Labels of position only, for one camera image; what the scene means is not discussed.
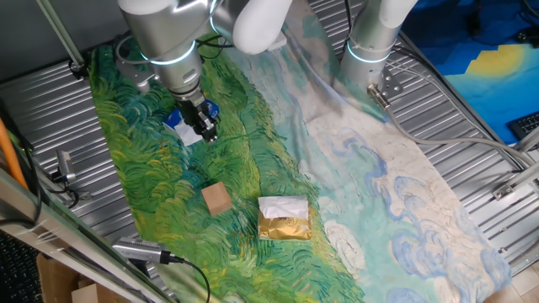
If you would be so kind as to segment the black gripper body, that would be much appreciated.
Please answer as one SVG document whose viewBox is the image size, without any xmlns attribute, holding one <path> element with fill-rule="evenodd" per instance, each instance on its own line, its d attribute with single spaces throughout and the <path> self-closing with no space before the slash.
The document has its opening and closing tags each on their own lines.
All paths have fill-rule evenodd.
<svg viewBox="0 0 539 303">
<path fill-rule="evenodd" d="M 195 87 L 182 93 L 175 93 L 174 99 L 186 123 L 198 123 L 202 121 L 200 113 L 205 118 L 210 117 L 205 96 L 200 87 Z"/>
</svg>

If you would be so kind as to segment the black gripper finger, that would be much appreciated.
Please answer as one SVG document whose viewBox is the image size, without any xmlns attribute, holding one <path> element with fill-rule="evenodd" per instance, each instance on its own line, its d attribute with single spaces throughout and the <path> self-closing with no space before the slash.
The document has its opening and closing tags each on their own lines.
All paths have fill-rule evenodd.
<svg viewBox="0 0 539 303">
<path fill-rule="evenodd" d="M 202 136 L 205 132 L 205 123 L 199 117 L 188 116 L 186 118 L 186 124 L 199 136 Z"/>
<path fill-rule="evenodd" d="M 200 111 L 197 120 L 198 133 L 208 142 L 213 143 L 217 139 L 216 121 L 209 115 Z"/>
</svg>

